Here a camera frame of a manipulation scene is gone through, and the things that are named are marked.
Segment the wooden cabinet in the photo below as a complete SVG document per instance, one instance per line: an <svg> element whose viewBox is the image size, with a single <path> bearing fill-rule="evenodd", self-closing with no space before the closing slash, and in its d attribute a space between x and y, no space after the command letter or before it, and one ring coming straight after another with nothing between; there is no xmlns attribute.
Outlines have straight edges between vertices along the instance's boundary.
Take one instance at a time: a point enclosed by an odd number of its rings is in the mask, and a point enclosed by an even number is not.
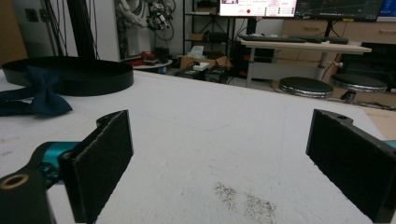
<svg viewBox="0 0 396 224"><path fill-rule="evenodd" d="M326 27L326 21L284 20L282 35L324 35ZM338 21L335 22L332 27L334 32L342 36L346 27L346 23L343 21ZM330 36L336 36L334 32L331 32Z"/></svg>
<svg viewBox="0 0 396 224"><path fill-rule="evenodd" d="M305 20L284 20L282 36L289 35L324 35L326 31L326 21L305 21ZM338 21L333 24L333 31L330 36L346 37L349 41L396 44L396 22L343 22ZM327 59L328 67L330 62L336 61L340 57L337 54L329 54ZM282 50L277 55L277 63L299 64L305 66L317 66L320 60L320 53L309 51ZM323 81L329 82L331 74L336 73L337 67L329 67L323 77Z"/></svg>
<svg viewBox="0 0 396 224"><path fill-rule="evenodd" d="M11 0L0 1L0 68L4 63L27 58Z"/></svg>
<svg viewBox="0 0 396 224"><path fill-rule="evenodd" d="M343 36L356 42L396 44L396 22L348 22Z"/></svg>

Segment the keyboard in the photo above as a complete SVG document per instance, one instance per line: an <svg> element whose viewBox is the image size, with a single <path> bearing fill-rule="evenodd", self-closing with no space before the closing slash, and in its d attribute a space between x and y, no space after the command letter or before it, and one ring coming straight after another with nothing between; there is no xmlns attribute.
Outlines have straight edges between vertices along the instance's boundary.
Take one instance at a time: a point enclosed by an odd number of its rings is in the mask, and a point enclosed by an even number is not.
<svg viewBox="0 0 396 224"><path fill-rule="evenodd" d="M243 35L240 37L246 41L305 43L305 40L293 37L271 37L263 35Z"/></svg>
<svg viewBox="0 0 396 224"><path fill-rule="evenodd" d="M329 41L331 44L347 44L348 38L339 36L318 36L318 35L290 35L288 38L299 38L310 43L321 43Z"/></svg>

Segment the chair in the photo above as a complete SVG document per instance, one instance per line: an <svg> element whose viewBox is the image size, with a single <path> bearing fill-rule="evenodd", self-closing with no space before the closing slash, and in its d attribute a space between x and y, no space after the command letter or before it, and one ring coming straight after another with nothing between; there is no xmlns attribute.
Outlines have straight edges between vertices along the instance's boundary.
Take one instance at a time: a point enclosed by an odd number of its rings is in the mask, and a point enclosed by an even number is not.
<svg viewBox="0 0 396 224"><path fill-rule="evenodd" d="M375 78L364 77L355 74L335 74L331 77L332 83L347 92L341 96L345 104L353 104L357 91L363 92L385 92L387 84Z"/></svg>
<svg viewBox="0 0 396 224"><path fill-rule="evenodd" d="M279 88L289 94L310 98L329 98L332 86L309 77L284 77L280 79Z"/></svg>

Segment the dark stain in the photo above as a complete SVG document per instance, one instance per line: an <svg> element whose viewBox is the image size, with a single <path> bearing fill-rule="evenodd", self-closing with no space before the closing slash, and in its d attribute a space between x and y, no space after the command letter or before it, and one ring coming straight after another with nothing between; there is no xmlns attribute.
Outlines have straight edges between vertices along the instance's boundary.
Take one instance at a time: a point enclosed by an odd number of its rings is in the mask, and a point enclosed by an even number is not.
<svg viewBox="0 0 396 224"><path fill-rule="evenodd" d="M260 224L276 224L276 205L273 203L251 194L237 193L235 189L226 187L221 183L215 185L215 192L229 210L243 214ZM243 203L241 206L236 206L236 197L241 197L238 200L238 202Z"/></svg>
<svg viewBox="0 0 396 224"><path fill-rule="evenodd" d="M228 209L236 212L236 191L234 189L227 188L223 184L218 183L215 186L215 192Z"/></svg>
<svg viewBox="0 0 396 224"><path fill-rule="evenodd" d="M8 154L11 154L12 153L12 151L6 151L6 152L3 152L2 154L0 154L1 156L6 156L6 155L8 155Z"/></svg>
<svg viewBox="0 0 396 224"><path fill-rule="evenodd" d="M276 205L257 198L253 195L247 195L247 207L245 216L257 221L258 223L276 223Z"/></svg>

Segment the shelf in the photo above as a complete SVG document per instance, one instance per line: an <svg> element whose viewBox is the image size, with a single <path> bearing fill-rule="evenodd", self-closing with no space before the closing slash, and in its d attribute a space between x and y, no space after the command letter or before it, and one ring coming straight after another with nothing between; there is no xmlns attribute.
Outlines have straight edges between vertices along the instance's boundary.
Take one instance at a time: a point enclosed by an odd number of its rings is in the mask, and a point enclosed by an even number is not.
<svg viewBox="0 0 396 224"><path fill-rule="evenodd" d="M183 53L186 55L194 45L202 43L211 45L210 49L207 49L205 46L205 50L219 50L219 48L221 48L223 49L221 51L223 51L226 56L229 56L229 49L234 37L235 19L230 17L221 17L219 15L210 14L209 12L195 12L195 6L196 0L183 1ZM207 19L201 20L196 17L207 17ZM189 34L200 34L204 32L223 32L229 39L231 39L231 41L211 42L189 40Z"/></svg>
<svg viewBox="0 0 396 224"><path fill-rule="evenodd" d="M151 69L151 68L160 68L160 67L165 67L165 66L171 64L172 62L173 62L172 60L168 60L167 63L156 63L154 65L139 65L139 66L134 66L134 69L145 70L145 69Z"/></svg>

